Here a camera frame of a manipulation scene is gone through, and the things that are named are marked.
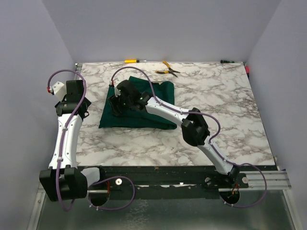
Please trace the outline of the dark green surgical cloth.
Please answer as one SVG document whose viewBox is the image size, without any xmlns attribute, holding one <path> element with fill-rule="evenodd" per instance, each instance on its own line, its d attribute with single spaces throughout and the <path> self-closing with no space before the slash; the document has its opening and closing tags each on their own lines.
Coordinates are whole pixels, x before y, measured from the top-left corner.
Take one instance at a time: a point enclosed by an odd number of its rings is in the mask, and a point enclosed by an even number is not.
<svg viewBox="0 0 307 230">
<path fill-rule="evenodd" d="M 175 87 L 170 81 L 152 83 L 155 95 L 161 100 L 175 103 Z M 112 114 L 111 105 L 106 101 L 99 122 L 99 128 L 125 127 L 125 128 L 156 128 L 162 130 L 174 130 L 177 125 L 160 116 L 146 112 L 127 110 L 121 116 Z"/>
</svg>

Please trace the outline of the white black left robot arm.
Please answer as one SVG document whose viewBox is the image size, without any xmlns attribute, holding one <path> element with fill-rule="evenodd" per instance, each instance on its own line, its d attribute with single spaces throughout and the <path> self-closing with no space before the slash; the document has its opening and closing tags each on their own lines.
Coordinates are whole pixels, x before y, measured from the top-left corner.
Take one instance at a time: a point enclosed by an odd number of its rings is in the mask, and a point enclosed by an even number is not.
<svg viewBox="0 0 307 230">
<path fill-rule="evenodd" d="M 82 80 L 57 81 L 52 91 L 59 99 L 55 105 L 58 116 L 58 134 L 55 150 L 48 169 L 39 174 L 48 198 L 55 202 L 84 198 L 88 187 L 95 189 L 105 186 L 106 177 L 98 167 L 79 169 L 76 160 L 78 136 L 83 120 L 89 115 L 91 102 L 83 97 Z"/>
</svg>

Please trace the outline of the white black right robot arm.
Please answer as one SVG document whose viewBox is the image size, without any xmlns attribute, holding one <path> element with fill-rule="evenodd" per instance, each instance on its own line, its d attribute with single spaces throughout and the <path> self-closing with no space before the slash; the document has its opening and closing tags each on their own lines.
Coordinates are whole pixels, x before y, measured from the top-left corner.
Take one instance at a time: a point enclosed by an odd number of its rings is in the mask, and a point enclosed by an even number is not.
<svg viewBox="0 0 307 230">
<path fill-rule="evenodd" d="M 109 97 L 108 101 L 114 115 L 119 116 L 127 110 L 135 110 L 175 123 L 181 127 L 184 141 L 200 149 L 214 164 L 223 186 L 232 187 L 237 183 L 239 168 L 212 142 L 213 136 L 200 110 L 183 109 L 167 103 L 155 95 L 153 88 L 151 93 L 141 93 L 129 80 L 124 80 L 117 86 L 111 83 L 110 87 L 114 89 L 114 95 Z"/>
</svg>

